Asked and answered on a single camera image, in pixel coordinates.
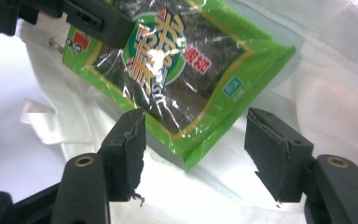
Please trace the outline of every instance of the white surface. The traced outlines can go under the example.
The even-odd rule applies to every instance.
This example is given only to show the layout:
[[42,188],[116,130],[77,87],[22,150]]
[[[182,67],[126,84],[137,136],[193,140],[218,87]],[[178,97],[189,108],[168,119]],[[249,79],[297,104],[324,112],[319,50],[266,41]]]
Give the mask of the white surface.
[[15,202],[60,181],[64,165],[59,146],[43,145],[19,123],[25,98],[46,102],[24,43],[0,35],[0,190]]
[[[348,31],[342,26],[355,22],[351,28],[358,29],[358,1],[304,1],[308,7],[289,0],[243,0],[250,7],[227,1],[280,43],[297,48],[252,106],[301,131],[315,144],[315,156],[331,153],[358,164],[358,35],[344,36]],[[66,158],[97,150],[122,113],[61,66],[58,54],[48,48],[51,37],[64,41],[67,27],[43,18],[38,25],[19,31],[27,48],[17,37],[0,36],[0,190],[15,201],[59,181],[64,165],[58,145],[41,144],[30,126],[18,122],[24,98],[46,105],[29,102],[23,118],[42,141],[60,144]],[[329,27],[337,29],[327,34]],[[43,123],[55,126],[42,132]],[[246,112],[190,173],[175,166],[176,159],[166,161],[148,148],[137,190],[146,202],[142,208],[137,201],[113,204],[113,223],[305,223],[302,203],[277,208],[255,176],[243,150],[245,127]],[[164,149],[148,140],[153,149]]]

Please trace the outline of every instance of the transparent plastic window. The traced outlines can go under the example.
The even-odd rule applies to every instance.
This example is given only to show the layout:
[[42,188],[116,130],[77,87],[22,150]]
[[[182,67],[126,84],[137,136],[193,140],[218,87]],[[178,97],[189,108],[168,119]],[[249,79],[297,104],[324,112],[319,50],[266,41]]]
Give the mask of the transparent plastic window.
[[124,49],[72,27],[63,62],[193,167],[294,55],[222,0],[116,0],[136,26]]

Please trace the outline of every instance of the seaweed snack package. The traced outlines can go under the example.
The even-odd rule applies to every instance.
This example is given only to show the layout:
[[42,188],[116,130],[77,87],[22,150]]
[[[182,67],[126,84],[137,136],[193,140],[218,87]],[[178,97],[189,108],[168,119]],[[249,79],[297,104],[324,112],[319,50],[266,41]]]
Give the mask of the seaweed snack package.
[[125,48],[72,27],[63,62],[125,110],[144,108],[148,131],[187,169],[295,53],[222,0],[113,5],[137,22]]

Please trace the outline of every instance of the wrinkled plastic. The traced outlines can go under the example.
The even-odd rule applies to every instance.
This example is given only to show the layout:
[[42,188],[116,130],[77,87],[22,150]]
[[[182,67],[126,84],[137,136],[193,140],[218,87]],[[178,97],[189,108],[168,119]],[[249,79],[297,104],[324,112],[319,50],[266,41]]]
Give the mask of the wrinkled plastic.
[[221,0],[117,0],[137,21],[124,49],[71,28],[63,62],[193,167],[295,53]]

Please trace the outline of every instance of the screw hole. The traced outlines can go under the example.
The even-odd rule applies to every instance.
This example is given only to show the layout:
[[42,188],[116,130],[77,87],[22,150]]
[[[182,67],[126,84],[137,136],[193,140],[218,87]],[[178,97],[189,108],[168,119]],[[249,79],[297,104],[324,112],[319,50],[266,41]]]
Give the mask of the screw hole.
[[348,168],[350,166],[347,161],[338,157],[329,157],[327,158],[327,161],[338,168]]
[[94,162],[94,159],[92,157],[86,156],[86,157],[79,158],[75,162],[75,166],[78,166],[78,167],[88,166],[88,165],[92,164],[93,162]]

